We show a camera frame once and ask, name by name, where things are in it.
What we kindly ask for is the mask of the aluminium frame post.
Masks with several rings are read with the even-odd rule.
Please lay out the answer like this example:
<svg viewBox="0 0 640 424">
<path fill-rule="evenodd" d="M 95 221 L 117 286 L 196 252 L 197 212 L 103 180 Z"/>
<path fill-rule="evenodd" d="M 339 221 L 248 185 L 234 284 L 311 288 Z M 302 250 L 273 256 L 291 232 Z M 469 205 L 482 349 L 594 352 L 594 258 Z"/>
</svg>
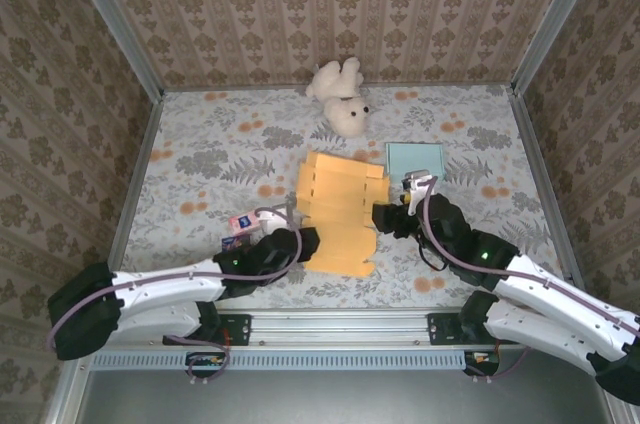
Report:
<svg viewBox="0 0 640 424">
<path fill-rule="evenodd" d="M 529 47 L 527 48 L 511 81 L 515 95 L 522 95 L 550 52 L 562 27 L 569 18 L 577 0 L 551 0 Z"/>
<path fill-rule="evenodd" d="M 109 31 L 136 74 L 141 86 L 155 105 L 162 99 L 164 86 L 147 58 L 141 40 L 129 24 L 124 8 L 117 0 L 92 0 Z"/>
</svg>

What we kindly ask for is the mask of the cream plush teddy bear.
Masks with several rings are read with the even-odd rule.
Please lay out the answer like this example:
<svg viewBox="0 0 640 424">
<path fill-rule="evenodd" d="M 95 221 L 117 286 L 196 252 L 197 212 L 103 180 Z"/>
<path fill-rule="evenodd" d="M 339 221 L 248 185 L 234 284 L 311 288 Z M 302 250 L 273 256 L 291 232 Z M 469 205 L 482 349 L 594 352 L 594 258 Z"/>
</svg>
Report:
<svg viewBox="0 0 640 424">
<path fill-rule="evenodd" d="M 331 129 L 342 138 L 364 134 L 370 112 L 361 95 L 364 77 L 360 61 L 349 57 L 343 63 L 330 61 L 320 67 L 306 88 L 306 96 L 317 99 Z"/>
</svg>

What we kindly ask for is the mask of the aluminium table rail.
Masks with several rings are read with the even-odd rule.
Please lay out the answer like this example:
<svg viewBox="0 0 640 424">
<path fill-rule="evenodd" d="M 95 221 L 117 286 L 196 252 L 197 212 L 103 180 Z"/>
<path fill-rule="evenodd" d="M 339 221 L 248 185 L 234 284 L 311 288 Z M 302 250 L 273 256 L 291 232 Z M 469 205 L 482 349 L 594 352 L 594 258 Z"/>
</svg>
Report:
<svg viewBox="0 0 640 424">
<path fill-rule="evenodd" d="M 165 336 L 185 336 L 196 330 L 202 316 L 249 314 L 252 317 L 248 345 L 282 343 L 396 343 L 430 344 L 427 315 L 437 312 L 266 312 L 220 313 L 211 303 L 188 303 L 149 310 L 136 315 L 97 312 L 76 315 L 60 331 L 56 341 L 79 355 L 87 355 L 114 342 L 163 340 Z M 501 340 L 543 347 L 571 345 L 602 347 L 611 339 L 600 322 L 581 319 L 577 328 L 504 302 L 487 311 L 461 311 L 463 321 L 483 324 Z"/>
</svg>

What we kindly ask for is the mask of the pink tissue pack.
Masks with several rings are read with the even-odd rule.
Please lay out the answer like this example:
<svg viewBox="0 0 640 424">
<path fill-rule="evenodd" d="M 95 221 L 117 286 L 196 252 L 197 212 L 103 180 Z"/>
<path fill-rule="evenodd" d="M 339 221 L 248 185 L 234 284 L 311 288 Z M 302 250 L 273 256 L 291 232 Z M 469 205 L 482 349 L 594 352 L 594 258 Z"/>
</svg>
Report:
<svg viewBox="0 0 640 424">
<path fill-rule="evenodd" d="M 233 236 L 252 233 L 260 228 L 261 224 L 254 211 L 233 216 L 228 221 Z"/>
</svg>

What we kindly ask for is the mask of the black connector board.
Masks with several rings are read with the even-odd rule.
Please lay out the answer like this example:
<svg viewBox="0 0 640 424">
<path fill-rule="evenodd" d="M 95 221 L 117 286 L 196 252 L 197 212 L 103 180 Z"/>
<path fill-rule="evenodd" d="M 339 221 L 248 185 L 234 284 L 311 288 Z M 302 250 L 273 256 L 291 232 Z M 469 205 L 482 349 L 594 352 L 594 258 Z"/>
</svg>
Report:
<svg viewBox="0 0 640 424">
<path fill-rule="evenodd" d="M 185 372 L 192 380 L 209 381 L 226 368 L 224 352 L 195 352 L 185 357 Z"/>
<path fill-rule="evenodd" d="M 471 377 L 491 377 L 498 372 L 500 358 L 495 351 L 465 351 L 463 372 Z"/>
</svg>

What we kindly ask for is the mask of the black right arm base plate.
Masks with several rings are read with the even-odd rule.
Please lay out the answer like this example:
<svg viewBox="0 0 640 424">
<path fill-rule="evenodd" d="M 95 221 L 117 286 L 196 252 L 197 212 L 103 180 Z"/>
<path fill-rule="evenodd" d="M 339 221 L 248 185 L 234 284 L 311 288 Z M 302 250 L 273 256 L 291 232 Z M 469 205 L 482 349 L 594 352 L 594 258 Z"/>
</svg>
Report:
<svg viewBox="0 0 640 424">
<path fill-rule="evenodd" d="M 514 345 L 513 341 L 492 336 L 483 324 L 463 321 L 458 313 L 437 312 L 427 315 L 430 344 L 433 346 L 494 346 Z"/>
</svg>

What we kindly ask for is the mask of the grey metal panel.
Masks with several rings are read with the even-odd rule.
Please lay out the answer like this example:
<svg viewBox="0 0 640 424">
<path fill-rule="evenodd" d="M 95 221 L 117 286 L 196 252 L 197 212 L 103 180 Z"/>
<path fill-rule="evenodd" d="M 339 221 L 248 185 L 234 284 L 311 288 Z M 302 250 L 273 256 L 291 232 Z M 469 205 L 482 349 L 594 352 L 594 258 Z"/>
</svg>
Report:
<svg viewBox="0 0 640 424">
<path fill-rule="evenodd" d="M 91 377 L 77 424 L 612 424 L 587 378 L 532 360 L 497 381 L 461 372 L 180 372 Z"/>
</svg>

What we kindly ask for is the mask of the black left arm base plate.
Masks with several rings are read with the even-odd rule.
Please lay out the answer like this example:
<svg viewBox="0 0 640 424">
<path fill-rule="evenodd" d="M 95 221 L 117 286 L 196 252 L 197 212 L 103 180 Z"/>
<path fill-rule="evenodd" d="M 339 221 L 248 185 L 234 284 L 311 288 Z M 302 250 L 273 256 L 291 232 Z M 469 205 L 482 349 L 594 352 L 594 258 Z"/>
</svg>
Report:
<svg viewBox="0 0 640 424">
<path fill-rule="evenodd" d="M 202 316 L 195 331 L 185 336 L 163 338 L 164 345 L 178 345 L 179 340 L 203 341 L 225 346 L 247 346 L 251 334 L 252 317 L 249 314 L 216 314 Z"/>
</svg>

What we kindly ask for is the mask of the orange paper box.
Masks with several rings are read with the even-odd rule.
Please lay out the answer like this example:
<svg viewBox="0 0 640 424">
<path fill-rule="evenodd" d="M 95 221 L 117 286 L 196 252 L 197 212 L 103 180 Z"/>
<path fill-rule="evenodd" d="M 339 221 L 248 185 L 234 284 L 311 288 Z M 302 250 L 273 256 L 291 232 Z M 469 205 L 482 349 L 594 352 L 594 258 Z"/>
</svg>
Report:
<svg viewBox="0 0 640 424">
<path fill-rule="evenodd" d="M 310 151 L 300 165 L 296 207 L 316 229 L 319 246 L 305 269 L 354 278 L 371 275 L 377 237 L 376 203 L 389 202 L 390 179 L 381 165 Z"/>
</svg>

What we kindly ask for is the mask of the aluminium side rail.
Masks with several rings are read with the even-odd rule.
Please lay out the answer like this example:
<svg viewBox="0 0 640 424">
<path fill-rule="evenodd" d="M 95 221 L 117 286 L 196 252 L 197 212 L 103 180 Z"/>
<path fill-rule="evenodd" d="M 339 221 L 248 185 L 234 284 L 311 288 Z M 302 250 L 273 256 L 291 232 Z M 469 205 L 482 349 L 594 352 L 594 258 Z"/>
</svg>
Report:
<svg viewBox="0 0 640 424">
<path fill-rule="evenodd" d="M 527 155 L 563 276 L 578 289 L 585 291 L 585 282 L 571 245 L 526 103 L 521 93 L 514 91 L 510 87 L 507 90 L 509 91 L 509 100 L 520 139 Z"/>
<path fill-rule="evenodd" d="M 110 271 L 119 271 L 123 264 L 141 189 L 163 112 L 163 98 L 163 94 L 160 94 L 160 97 L 152 102 L 149 121 L 133 168 L 126 199 L 124 201 L 123 209 L 107 260 L 107 265 Z"/>
</svg>

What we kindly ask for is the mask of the light blue paper box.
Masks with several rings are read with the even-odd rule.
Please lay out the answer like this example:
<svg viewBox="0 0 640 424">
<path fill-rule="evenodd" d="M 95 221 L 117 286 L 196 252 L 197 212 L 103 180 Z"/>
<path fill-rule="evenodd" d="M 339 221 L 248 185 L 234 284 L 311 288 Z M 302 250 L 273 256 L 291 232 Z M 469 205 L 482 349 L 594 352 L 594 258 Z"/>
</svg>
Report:
<svg viewBox="0 0 640 424">
<path fill-rule="evenodd" d="M 439 143 L 387 143 L 386 171 L 393 184 L 400 184 L 407 173 L 414 171 L 428 171 L 431 175 L 443 179 L 443 147 Z"/>
</svg>

